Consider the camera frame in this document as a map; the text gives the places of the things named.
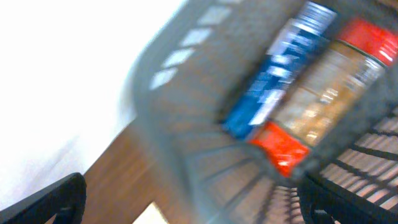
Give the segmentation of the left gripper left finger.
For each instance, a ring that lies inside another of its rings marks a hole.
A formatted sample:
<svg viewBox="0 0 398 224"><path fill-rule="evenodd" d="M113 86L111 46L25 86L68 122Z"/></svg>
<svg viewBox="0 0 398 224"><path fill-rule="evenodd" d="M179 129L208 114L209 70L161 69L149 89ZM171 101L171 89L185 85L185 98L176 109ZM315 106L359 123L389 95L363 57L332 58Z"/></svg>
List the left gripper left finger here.
<svg viewBox="0 0 398 224"><path fill-rule="evenodd" d="M72 173L1 211L1 224L80 224L85 211L86 181Z"/></svg>

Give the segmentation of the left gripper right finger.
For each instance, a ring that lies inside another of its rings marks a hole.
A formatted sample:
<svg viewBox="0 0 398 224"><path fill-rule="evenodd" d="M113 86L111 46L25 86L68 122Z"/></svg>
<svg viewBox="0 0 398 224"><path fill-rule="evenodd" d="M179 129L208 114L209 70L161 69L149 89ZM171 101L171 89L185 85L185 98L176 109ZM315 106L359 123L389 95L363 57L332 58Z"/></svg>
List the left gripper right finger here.
<svg viewBox="0 0 398 224"><path fill-rule="evenodd" d="M397 214L329 182L306 177L298 189L305 223L397 223Z"/></svg>

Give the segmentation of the blue cardboard box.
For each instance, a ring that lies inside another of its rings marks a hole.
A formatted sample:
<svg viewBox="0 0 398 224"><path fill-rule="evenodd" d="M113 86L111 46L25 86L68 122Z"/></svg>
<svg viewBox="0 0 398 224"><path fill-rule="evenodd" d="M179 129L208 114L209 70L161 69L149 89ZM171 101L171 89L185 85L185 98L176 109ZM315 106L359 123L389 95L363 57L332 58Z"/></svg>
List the blue cardboard box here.
<svg viewBox="0 0 398 224"><path fill-rule="evenodd" d="M246 139L272 113L299 73L328 41L325 32L337 12L313 1L288 20L266 52L248 89L222 123L224 131Z"/></svg>

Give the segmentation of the orange pasta packet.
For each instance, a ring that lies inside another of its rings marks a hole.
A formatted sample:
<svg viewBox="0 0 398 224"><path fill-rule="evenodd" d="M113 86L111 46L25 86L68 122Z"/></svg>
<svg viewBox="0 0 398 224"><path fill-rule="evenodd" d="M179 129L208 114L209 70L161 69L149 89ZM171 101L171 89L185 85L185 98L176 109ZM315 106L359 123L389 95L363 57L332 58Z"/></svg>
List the orange pasta packet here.
<svg viewBox="0 0 398 224"><path fill-rule="evenodd" d="M282 177L291 177L396 58L396 31L351 20L250 142Z"/></svg>

